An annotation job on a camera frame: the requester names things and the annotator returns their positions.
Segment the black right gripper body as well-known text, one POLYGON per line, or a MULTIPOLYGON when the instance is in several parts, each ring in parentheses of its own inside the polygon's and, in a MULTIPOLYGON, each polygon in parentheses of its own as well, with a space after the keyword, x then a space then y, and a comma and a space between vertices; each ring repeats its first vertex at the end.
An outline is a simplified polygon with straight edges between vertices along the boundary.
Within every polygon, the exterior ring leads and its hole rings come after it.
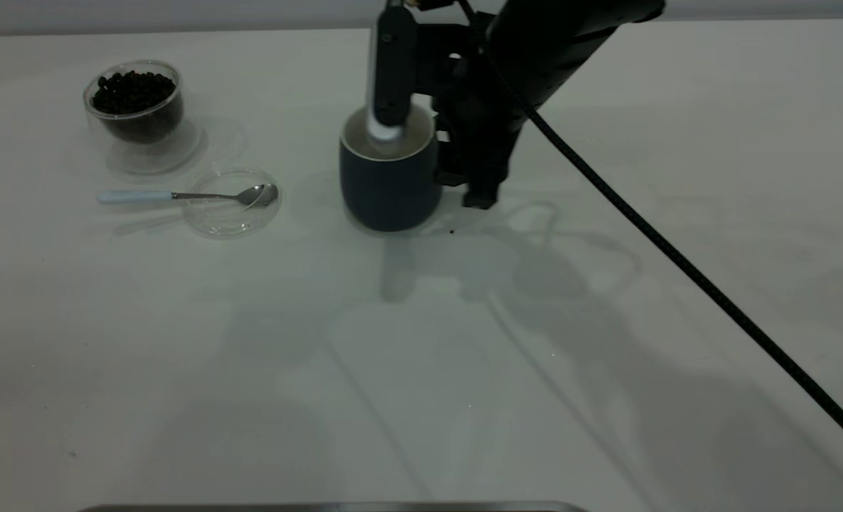
POLYGON ((435 127, 450 142, 516 142, 526 115, 503 82, 520 95, 528 90, 528 31, 515 20, 419 25, 415 91, 431 97, 435 127))

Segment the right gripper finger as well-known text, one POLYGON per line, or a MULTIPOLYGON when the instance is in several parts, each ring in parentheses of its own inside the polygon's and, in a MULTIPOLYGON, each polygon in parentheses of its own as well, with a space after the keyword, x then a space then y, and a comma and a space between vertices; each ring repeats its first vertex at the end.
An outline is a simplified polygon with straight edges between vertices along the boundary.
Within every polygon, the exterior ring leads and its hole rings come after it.
POLYGON ((366 132, 373 143, 404 137, 415 87, 418 24, 405 6, 384 6, 371 32, 366 132))
POLYGON ((447 135, 438 143, 433 180, 445 187, 466 186, 465 208, 489 210, 509 175, 509 160, 519 137, 511 110, 490 108, 476 98, 434 98, 435 130, 447 135))

